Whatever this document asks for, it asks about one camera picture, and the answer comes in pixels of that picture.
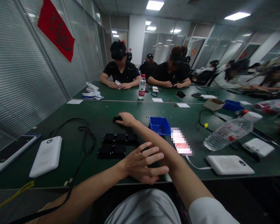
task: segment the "ceiling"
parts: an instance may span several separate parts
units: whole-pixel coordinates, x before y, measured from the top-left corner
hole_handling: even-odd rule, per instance
[[[280,0],[156,0],[164,1],[160,11],[147,10],[148,0],[93,0],[102,13],[147,15],[194,22],[280,31]],[[251,13],[236,21],[224,20],[238,11]]]

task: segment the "plastic bag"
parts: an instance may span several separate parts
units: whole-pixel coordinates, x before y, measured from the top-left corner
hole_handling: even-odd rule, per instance
[[[280,114],[280,99],[256,103],[254,109],[264,114]]]

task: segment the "office room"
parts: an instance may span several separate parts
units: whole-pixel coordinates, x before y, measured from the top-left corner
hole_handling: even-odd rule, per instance
[[[280,0],[0,1],[7,223],[280,223]]]

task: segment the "bottle label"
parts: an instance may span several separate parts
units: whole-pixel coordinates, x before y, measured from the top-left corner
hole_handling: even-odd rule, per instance
[[[216,133],[227,141],[236,141],[248,133],[235,124],[225,124],[216,130]]]
[[[144,96],[145,94],[145,87],[139,87],[139,95]]]

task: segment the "bottle cap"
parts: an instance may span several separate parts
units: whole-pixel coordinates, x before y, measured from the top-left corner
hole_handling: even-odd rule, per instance
[[[243,118],[245,118],[246,120],[248,121],[258,121],[260,119],[262,119],[262,116],[258,113],[255,113],[255,112],[249,112],[249,113],[246,113]]]

